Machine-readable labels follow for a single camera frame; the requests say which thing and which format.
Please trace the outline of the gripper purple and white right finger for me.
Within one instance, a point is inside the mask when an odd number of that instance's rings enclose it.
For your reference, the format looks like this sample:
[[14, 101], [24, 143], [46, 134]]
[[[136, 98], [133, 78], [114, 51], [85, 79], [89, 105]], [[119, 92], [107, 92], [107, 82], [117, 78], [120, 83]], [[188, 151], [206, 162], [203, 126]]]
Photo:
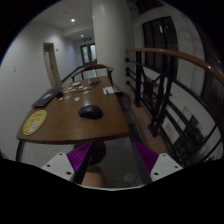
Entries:
[[152, 181], [157, 181], [182, 169], [167, 153], [158, 154], [137, 142], [134, 145]]

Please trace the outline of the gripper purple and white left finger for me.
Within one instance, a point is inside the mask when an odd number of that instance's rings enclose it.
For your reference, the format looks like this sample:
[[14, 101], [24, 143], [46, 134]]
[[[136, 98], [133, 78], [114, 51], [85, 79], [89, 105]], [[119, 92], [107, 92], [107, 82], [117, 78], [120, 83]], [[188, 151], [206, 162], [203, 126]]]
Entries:
[[71, 181], [81, 168], [92, 143], [88, 142], [76, 147], [69, 153], [59, 152], [49, 160], [42, 169]]

